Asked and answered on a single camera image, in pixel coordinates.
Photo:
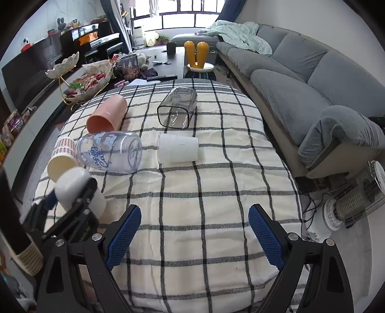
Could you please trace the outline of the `small white disposable cup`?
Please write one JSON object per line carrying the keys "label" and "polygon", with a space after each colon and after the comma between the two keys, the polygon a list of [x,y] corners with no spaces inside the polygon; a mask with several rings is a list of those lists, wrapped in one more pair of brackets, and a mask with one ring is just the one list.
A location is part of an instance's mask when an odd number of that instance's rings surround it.
{"label": "small white disposable cup", "polygon": [[160,164],[198,160],[199,141],[196,137],[159,134],[157,157]]}

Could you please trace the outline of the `electric heater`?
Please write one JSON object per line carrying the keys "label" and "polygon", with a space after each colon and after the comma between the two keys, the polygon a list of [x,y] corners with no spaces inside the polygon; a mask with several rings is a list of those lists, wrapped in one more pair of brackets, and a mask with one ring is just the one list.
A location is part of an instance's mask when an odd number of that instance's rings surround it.
{"label": "electric heater", "polygon": [[325,202],[322,218],[327,229],[337,231],[341,226],[350,228],[383,205],[384,168],[372,160],[351,187]]}

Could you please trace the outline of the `patterned paper cup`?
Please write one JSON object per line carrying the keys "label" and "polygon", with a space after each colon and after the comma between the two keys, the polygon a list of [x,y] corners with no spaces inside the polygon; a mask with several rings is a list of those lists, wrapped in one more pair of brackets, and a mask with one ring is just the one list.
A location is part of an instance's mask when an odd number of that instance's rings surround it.
{"label": "patterned paper cup", "polygon": [[77,167],[76,143],[69,137],[58,139],[47,165],[48,177],[56,182],[67,170]]}

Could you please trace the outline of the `piano bench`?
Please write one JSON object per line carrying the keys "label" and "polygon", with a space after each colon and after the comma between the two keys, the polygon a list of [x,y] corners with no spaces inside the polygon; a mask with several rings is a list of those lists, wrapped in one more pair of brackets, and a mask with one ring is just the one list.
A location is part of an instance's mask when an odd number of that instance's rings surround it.
{"label": "piano bench", "polygon": [[119,54],[122,51],[123,51],[123,43],[119,42],[113,46],[110,46],[106,50],[106,55],[107,55],[108,59],[111,59],[115,54]]}

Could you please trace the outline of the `left navy curtain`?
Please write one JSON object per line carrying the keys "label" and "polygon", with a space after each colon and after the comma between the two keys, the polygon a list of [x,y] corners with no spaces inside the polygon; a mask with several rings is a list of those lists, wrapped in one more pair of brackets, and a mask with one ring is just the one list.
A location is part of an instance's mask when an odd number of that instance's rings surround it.
{"label": "left navy curtain", "polygon": [[123,43],[123,52],[130,54],[132,46],[128,35],[127,28],[121,16],[121,1],[118,0],[101,0],[101,6],[106,14],[108,21],[112,27],[112,31],[119,33],[120,39]]}

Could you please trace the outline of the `pink plastic cup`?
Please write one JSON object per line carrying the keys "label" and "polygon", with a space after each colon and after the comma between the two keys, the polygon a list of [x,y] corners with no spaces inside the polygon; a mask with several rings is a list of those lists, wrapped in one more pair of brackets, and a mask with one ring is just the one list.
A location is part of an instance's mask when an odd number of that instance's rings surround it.
{"label": "pink plastic cup", "polygon": [[87,119],[87,131],[90,134],[118,131],[126,110],[126,99],[121,95],[112,95]]}

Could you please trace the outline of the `white plastic cup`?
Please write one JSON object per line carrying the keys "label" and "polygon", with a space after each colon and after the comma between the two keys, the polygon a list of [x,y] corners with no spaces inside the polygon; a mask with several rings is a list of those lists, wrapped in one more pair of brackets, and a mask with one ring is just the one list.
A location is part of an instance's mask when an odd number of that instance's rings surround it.
{"label": "white plastic cup", "polygon": [[[58,178],[54,190],[58,202],[66,212],[70,211],[72,203],[80,196],[90,178],[90,173],[81,167],[71,168]],[[106,209],[106,204],[102,192],[99,188],[96,188],[90,203],[90,209],[96,218],[101,218]]]}

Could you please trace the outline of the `light green blanket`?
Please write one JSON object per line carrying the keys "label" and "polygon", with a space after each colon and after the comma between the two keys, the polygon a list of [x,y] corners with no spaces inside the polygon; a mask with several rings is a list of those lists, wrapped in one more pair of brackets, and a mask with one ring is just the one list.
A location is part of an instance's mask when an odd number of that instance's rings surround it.
{"label": "light green blanket", "polygon": [[261,55],[272,55],[270,44],[257,35],[260,25],[253,21],[236,23],[217,20],[211,26],[200,30],[198,33],[209,36],[220,36],[227,44],[257,52]]}

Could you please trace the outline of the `clear jar of nuts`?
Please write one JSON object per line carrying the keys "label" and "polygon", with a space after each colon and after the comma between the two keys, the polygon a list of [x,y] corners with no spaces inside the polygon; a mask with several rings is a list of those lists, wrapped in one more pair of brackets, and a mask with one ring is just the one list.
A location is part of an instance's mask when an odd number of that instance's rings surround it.
{"label": "clear jar of nuts", "polygon": [[120,59],[121,70],[126,81],[132,82],[139,76],[140,68],[137,54],[130,54]]}

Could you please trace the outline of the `black coffee table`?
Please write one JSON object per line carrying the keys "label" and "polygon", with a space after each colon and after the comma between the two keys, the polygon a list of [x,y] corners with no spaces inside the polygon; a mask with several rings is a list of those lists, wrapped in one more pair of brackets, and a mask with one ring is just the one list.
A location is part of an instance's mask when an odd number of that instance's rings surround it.
{"label": "black coffee table", "polygon": [[[135,50],[136,54],[143,53],[148,56],[147,65],[154,68],[159,76],[175,75],[178,79],[184,78],[185,75],[185,49],[184,47],[176,47],[173,55],[167,54],[167,47],[153,46],[150,48],[142,48]],[[60,104],[58,112],[54,113],[54,124],[62,125],[69,117],[79,108],[79,104],[66,105]]]}

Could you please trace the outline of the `black television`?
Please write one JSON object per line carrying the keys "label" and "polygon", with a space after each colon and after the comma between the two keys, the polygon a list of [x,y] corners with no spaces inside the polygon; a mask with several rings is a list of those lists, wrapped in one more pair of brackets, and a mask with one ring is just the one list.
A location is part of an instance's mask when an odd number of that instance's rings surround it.
{"label": "black television", "polygon": [[51,82],[46,71],[62,57],[60,35],[49,36],[8,62],[2,73],[19,113]]}

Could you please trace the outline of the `clear printed plastic cup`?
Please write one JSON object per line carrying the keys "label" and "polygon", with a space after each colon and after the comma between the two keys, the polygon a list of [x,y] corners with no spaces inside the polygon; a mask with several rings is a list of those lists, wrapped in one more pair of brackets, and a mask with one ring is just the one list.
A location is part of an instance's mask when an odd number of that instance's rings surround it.
{"label": "clear printed plastic cup", "polygon": [[112,173],[134,173],[141,164],[142,144],[132,132],[100,132],[81,137],[76,144],[78,162]]}

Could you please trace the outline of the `right navy curtain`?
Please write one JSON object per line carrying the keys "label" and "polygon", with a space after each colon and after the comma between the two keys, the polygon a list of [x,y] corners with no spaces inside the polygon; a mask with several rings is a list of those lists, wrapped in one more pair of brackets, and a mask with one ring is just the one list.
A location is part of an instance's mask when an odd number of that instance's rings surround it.
{"label": "right navy curtain", "polygon": [[245,3],[246,0],[226,0],[217,20],[236,21]]}

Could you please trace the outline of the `black upright piano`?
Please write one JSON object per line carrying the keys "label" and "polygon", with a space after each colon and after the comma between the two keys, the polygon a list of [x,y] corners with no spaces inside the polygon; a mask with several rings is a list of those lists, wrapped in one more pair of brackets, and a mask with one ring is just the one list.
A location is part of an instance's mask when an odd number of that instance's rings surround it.
{"label": "black upright piano", "polygon": [[108,59],[106,50],[119,42],[122,42],[119,33],[112,31],[108,21],[70,29],[60,36],[63,57],[79,53],[80,64]]}

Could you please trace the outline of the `white papers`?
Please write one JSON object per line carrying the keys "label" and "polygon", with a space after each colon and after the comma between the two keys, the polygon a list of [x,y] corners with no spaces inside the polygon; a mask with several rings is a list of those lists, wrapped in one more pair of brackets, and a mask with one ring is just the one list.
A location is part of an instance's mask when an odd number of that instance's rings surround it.
{"label": "white papers", "polygon": [[159,84],[160,80],[152,80],[147,81],[146,79],[134,79],[132,82],[128,84],[128,86],[140,86],[140,85],[153,85],[153,84]]}

